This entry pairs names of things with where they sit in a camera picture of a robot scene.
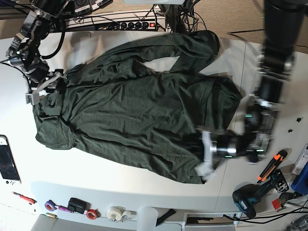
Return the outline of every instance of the wire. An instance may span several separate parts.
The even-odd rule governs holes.
[[[9,59],[6,59],[6,60],[2,60],[2,61],[0,62],[0,64],[1,64],[1,63],[4,63],[4,62],[6,62],[6,61],[8,61],[8,60],[9,60]]]
[[[154,12],[154,7],[155,7],[155,5],[153,5],[152,8],[150,9],[150,11],[148,11],[147,14],[146,14],[143,18],[139,19],[139,21],[137,21],[136,23],[138,23],[138,22],[144,20],[144,19],[149,15],[149,13],[150,13],[151,11]],[[103,19],[109,20],[109,21],[111,21],[111,22],[113,22],[113,23],[116,23],[116,24],[118,24],[118,25],[120,25],[120,26],[126,28],[127,30],[133,30],[133,29],[131,29],[131,28],[129,28],[129,27],[127,27],[127,26],[125,26],[125,25],[123,25],[123,24],[121,24],[121,23],[115,21],[115,20],[112,20],[112,19],[107,18],[107,17],[104,17],[104,16],[100,16],[100,15],[79,16],[79,15],[76,15],[76,14],[68,14],[68,13],[66,13],[66,15],[70,15],[70,16],[75,17],[75,18],[73,19],[75,23],[80,23],[80,24],[81,24],[85,19],[91,18],[92,23],[94,24],[93,18],[103,18]]]
[[[308,49],[308,46],[305,46],[305,45],[297,45],[295,44],[297,47],[306,47]]]
[[[10,7],[14,8],[15,10],[19,11],[20,13],[23,13],[23,14],[25,14],[25,15],[28,15],[28,13],[27,13],[27,12],[25,12],[24,10],[22,10],[22,9],[18,9],[18,8],[16,8],[16,7],[14,7],[14,6],[10,5],[10,4],[9,4],[9,3],[7,3],[6,1],[2,1],[2,0],[0,0],[0,2],[4,3],[4,4],[5,4],[5,5],[7,5],[7,6],[10,6]]]
[[[154,5],[152,7],[152,10],[153,10],[153,14],[155,16],[155,31],[157,31],[157,15],[155,14],[155,11],[154,11]]]
[[[171,9],[171,4],[168,6],[167,10],[163,13],[162,11],[157,12],[158,15],[166,17]]]
[[[254,51],[255,54],[257,54],[256,49],[250,44],[250,42],[248,42],[246,39],[244,39],[242,36],[236,35],[239,33],[248,33],[248,32],[257,32],[257,31],[263,31],[264,29],[255,29],[255,30],[241,30],[241,31],[232,31],[232,32],[228,32],[228,35],[234,36],[244,42],[246,42],[246,44],[248,44],[248,46]]]
[[[3,63],[3,61],[1,61],[1,64],[6,65],[6,66],[10,66],[10,67],[12,67],[12,68],[18,70],[20,73],[22,73],[22,74],[23,74],[23,77],[25,78],[25,80],[26,80],[26,82],[27,82],[28,89],[29,89],[29,93],[32,93],[32,90],[31,90],[31,88],[30,88],[29,79],[28,79],[27,76],[23,73],[22,70],[20,70],[19,68],[15,67],[15,66],[11,66],[11,65],[9,65],[9,64],[7,64],[7,63]]]
[[[206,25],[205,25],[205,22],[204,22],[203,18],[200,16],[200,14],[198,14],[198,13],[196,13],[196,12],[194,12],[194,13],[195,13],[196,15],[198,15],[199,18],[201,18],[201,20],[202,20],[202,22],[203,22],[203,25],[204,25],[205,29],[207,30]]]
[[[280,218],[283,218],[289,214],[297,214],[297,213],[308,213],[307,212],[297,212],[298,210],[300,209],[308,209],[308,207],[300,207],[300,208],[297,208],[291,212],[288,212],[288,213],[282,213],[282,214],[277,214],[277,215],[273,215],[273,216],[267,216],[267,217],[258,217],[258,218],[253,218],[253,219],[265,219],[265,218],[273,218],[273,217],[276,217],[274,219],[271,219],[271,220],[268,220],[268,221],[264,221],[264,222],[256,222],[256,221],[251,221],[253,219],[250,219],[250,218],[245,218],[245,219],[239,219],[239,218],[231,218],[227,215],[224,215],[224,217],[230,219],[230,220],[233,220],[233,221],[242,221],[242,222],[246,222],[246,223],[253,223],[253,224],[267,224],[269,222],[272,222],[272,221],[275,221],[275,220],[278,220]]]
[[[163,28],[163,26],[162,26],[162,25],[160,25],[159,23],[157,23],[157,26],[158,26],[159,28],[163,29],[163,30],[164,30],[164,32],[166,32],[166,29],[165,29],[165,28]]]
[[[247,32],[257,32],[257,31],[263,31],[264,29],[256,29],[256,30],[240,30],[240,31],[232,31],[229,32],[230,34],[239,34],[239,33],[247,33]]]
[[[191,4],[191,7],[190,7],[190,10],[189,10],[189,13],[191,14],[191,17],[194,18],[194,15],[193,15],[193,8],[194,6],[200,2],[201,0],[195,0],[192,4]]]
[[[60,49],[63,45],[64,38],[65,38],[65,32],[66,32],[66,23],[65,23],[63,18],[60,19],[60,22],[62,24],[62,34],[61,34],[59,45],[58,45],[57,49],[54,51],[54,53],[47,55],[47,56],[41,56],[42,59],[51,59],[52,57],[54,57],[60,51]]]

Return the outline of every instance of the tape roll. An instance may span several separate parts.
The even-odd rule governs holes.
[[[54,211],[56,209],[56,204],[54,202],[52,202],[52,200],[49,200],[45,203],[45,208],[49,211]]]
[[[122,211],[118,208],[111,207],[106,212],[106,216],[108,219],[115,219],[116,221],[120,221],[122,219]]]
[[[91,219],[91,220],[95,220],[97,218],[97,210],[94,209],[89,209],[87,211],[87,218]]]

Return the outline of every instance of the electronics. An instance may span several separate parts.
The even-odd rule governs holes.
[[[0,135],[0,173],[6,184],[20,184],[20,178],[13,160],[6,136]]]
[[[308,164],[305,165],[301,173],[295,178],[291,188],[303,195],[308,194]]]
[[[91,12],[89,0],[75,0],[75,14],[83,15]]]
[[[140,31],[168,31],[166,18],[155,16],[152,11],[124,11],[98,13],[93,18],[82,20],[69,19],[66,21],[67,31],[98,31],[98,30],[140,30]]]
[[[297,161],[294,164],[292,169],[292,174],[299,175],[305,165],[308,162],[308,143],[305,145],[303,151],[301,152],[300,156],[298,157]]]
[[[86,210],[87,203],[77,198],[71,198],[68,202],[68,210],[71,212],[83,214]]]
[[[287,181],[279,169],[273,172],[270,180],[262,185],[247,184],[235,190],[232,194],[233,202],[248,218],[253,219],[257,214],[255,205],[272,189],[276,189],[279,193],[289,190]]]
[[[90,6],[92,8],[92,11],[95,11],[99,8],[104,8],[111,4],[113,0],[90,0]]]

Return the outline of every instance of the table surface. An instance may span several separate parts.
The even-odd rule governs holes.
[[[84,62],[90,62],[106,50],[120,44],[151,36],[158,32],[143,31],[104,31],[104,32],[69,32],[65,36],[61,51],[48,60],[51,70],[69,68]],[[40,53],[47,55],[58,46],[60,34],[50,34],[42,41]],[[0,60],[5,59],[5,52],[12,39],[0,40]],[[251,48],[258,49],[257,44],[221,38],[219,57],[200,73],[212,76],[229,76],[245,96],[230,124],[230,128],[242,131],[242,120],[248,94],[258,79],[255,72],[256,55]],[[146,65],[156,71],[169,70],[177,58],[162,58]],[[274,153],[289,148],[289,155],[282,163],[284,172],[290,171],[291,164],[298,158],[304,145],[308,142],[308,106],[306,100],[306,75],[308,73],[308,55],[296,54],[296,64],[292,81],[288,84],[288,98],[279,115],[273,142],[267,158],[256,165],[249,165],[245,158],[225,161],[215,171],[215,176],[205,185],[182,184],[163,178],[146,169],[118,164],[78,149],[51,150],[35,139],[36,126],[32,106],[25,103],[26,83],[16,70],[1,65],[0,72],[0,134],[8,137],[15,164],[21,177],[22,185],[0,192],[0,203],[14,206],[24,211],[46,213],[44,204],[53,200],[56,204],[66,206],[69,198],[76,197],[91,203],[91,208],[98,208],[104,216],[109,206],[121,206],[127,210],[137,211],[142,206],[160,209],[160,214],[168,208],[180,211],[170,217],[169,221],[182,221],[184,211],[231,212],[238,211],[233,204],[232,193],[247,183],[255,183],[257,176],[267,165]],[[83,171],[71,171],[67,166],[81,166]],[[11,191],[37,200],[36,206],[29,207]],[[271,201],[279,195],[272,193],[256,208],[269,212]],[[70,215],[59,211],[59,218],[88,224],[114,228],[134,228],[126,223],[110,224],[109,221],[87,219],[84,215]],[[292,220],[289,216],[275,225],[283,228]],[[251,226],[240,225],[241,230],[250,230]]]

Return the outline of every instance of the black cable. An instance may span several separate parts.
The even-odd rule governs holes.
[[[190,32],[190,31],[191,31],[191,26],[190,26],[190,24],[189,24],[188,15],[185,14],[185,15],[182,17],[182,20],[183,20],[183,22],[185,22],[185,23],[187,24],[188,32]]]
[[[125,25],[122,25],[121,23],[119,23],[119,22],[117,22],[117,21],[115,21],[115,20],[112,20],[112,19],[110,19],[110,18],[104,17],[104,16],[99,16],[99,15],[79,16],[79,15],[76,15],[76,14],[66,14],[66,15],[71,15],[71,16],[75,17],[75,18],[73,19],[75,23],[76,23],[77,20],[80,20],[80,22],[78,22],[78,23],[81,23],[82,20],[87,19],[87,18],[91,18],[92,23],[94,24],[93,18],[103,18],[103,19],[109,20],[109,21],[111,21],[111,22],[113,22],[113,23],[119,24],[119,25],[125,27],[127,30],[132,30],[132,29],[130,29],[129,27],[127,27],[127,26],[125,26]]]
[[[148,13],[146,13],[146,15],[145,15],[142,19],[140,19],[138,22],[144,20],[144,19],[149,15],[149,13],[150,13],[151,11],[154,12],[154,7],[155,7],[155,5],[153,5],[152,8],[148,11]]]
[[[306,47],[307,49],[308,49],[308,47],[307,46],[305,46],[305,45],[297,45],[297,44],[295,44],[297,47]]]
[[[162,25],[160,25],[159,23],[157,23],[157,26],[158,26],[158,28],[161,28],[161,29],[163,29],[163,30],[164,30],[164,32],[166,32],[166,29],[165,29],[165,28],[163,28],[163,26],[162,26]]]
[[[58,45],[57,49],[54,51],[54,53],[52,53],[50,55],[42,56],[42,59],[51,59],[52,57],[54,57],[60,51],[60,49],[63,45],[64,38],[65,38],[65,32],[66,32],[66,23],[65,23],[65,20],[63,18],[60,18],[60,22],[62,24],[62,34],[61,34],[59,45]]]
[[[239,30],[239,31],[232,31],[229,32],[230,34],[239,34],[239,33],[247,33],[247,32],[257,32],[257,31],[263,31],[264,29],[256,29],[256,30]]]
[[[273,216],[267,216],[267,217],[257,217],[257,218],[253,218],[253,219],[266,219],[266,218],[273,218],[273,217],[276,217],[274,219],[271,219],[271,220],[268,220],[268,221],[264,221],[264,222],[256,222],[256,221],[251,221],[253,219],[250,219],[250,218],[245,218],[245,219],[239,219],[239,218],[231,218],[227,215],[224,215],[224,217],[230,219],[230,220],[233,220],[233,221],[242,221],[242,222],[247,222],[247,223],[253,223],[253,224],[267,224],[269,222],[272,222],[272,221],[275,221],[277,219],[280,219],[280,218],[283,218],[289,214],[297,214],[297,213],[308,213],[307,212],[297,212],[298,210],[300,209],[308,209],[308,207],[300,207],[300,208],[297,208],[291,212],[288,212],[288,213],[282,213],[282,214],[277,214],[277,215],[273,215]]]
[[[195,0],[194,2],[192,2],[191,6],[190,6],[189,13],[190,13],[190,15],[191,15],[192,18],[194,18],[194,16],[193,16],[193,8],[194,8],[194,6],[195,6],[198,2],[200,2],[200,1],[201,1],[201,0]]]
[[[205,22],[204,22],[204,20],[203,20],[203,18],[198,14],[198,13],[196,13],[196,12],[194,12],[196,15],[198,15],[199,16],[199,18],[201,18],[201,20],[202,20],[202,22],[203,22],[203,25],[204,25],[204,27],[205,27],[205,29],[207,30],[207,28],[206,28],[206,25],[205,25]]]
[[[241,30],[241,31],[232,31],[232,32],[228,32],[227,34],[228,35],[231,35],[231,36],[234,36],[244,42],[246,42],[248,44],[248,46],[254,51],[255,54],[257,54],[257,51],[256,49],[246,40],[244,39],[243,37],[239,36],[239,35],[236,35],[236,34],[239,34],[239,33],[248,33],[248,32],[257,32],[257,31],[263,31],[264,29],[255,29],[255,30]]]
[[[29,89],[29,93],[32,93],[32,90],[31,90],[31,88],[30,88],[29,79],[28,79],[27,76],[23,73],[22,70],[20,70],[19,68],[15,67],[15,66],[11,66],[11,65],[9,65],[9,64],[7,64],[7,63],[1,62],[1,64],[6,65],[6,66],[10,66],[10,67],[12,67],[12,68],[18,70],[19,72],[21,72],[21,73],[23,74],[23,77],[26,79],[26,82],[27,82],[27,85],[28,85],[28,89]]]
[[[9,60],[9,59],[6,59],[6,60],[2,60],[2,61],[0,62],[0,64],[1,64],[1,63],[4,63],[4,62],[6,62],[6,61],[8,61],[8,60]]]
[[[198,22],[199,22],[199,19],[196,19],[195,17],[193,17],[193,19],[192,19],[192,29],[194,31],[198,30]]]
[[[155,31],[157,31],[157,15],[155,14],[155,11],[154,11],[154,5],[152,7],[152,10],[153,10],[153,14],[155,16]]]
[[[10,6],[10,7],[14,8],[15,10],[19,11],[20,13],[23,13],[23,14],[25,14],[25,15],[28,15],[28,13],[25,12],[24,10],[19,9],[19,8],[16,8],[16,7],[10,5],[9,3],[5,2],[5,1],[0,0],[0,2],[4,3],[4,4],[7,5],[7,6]]]

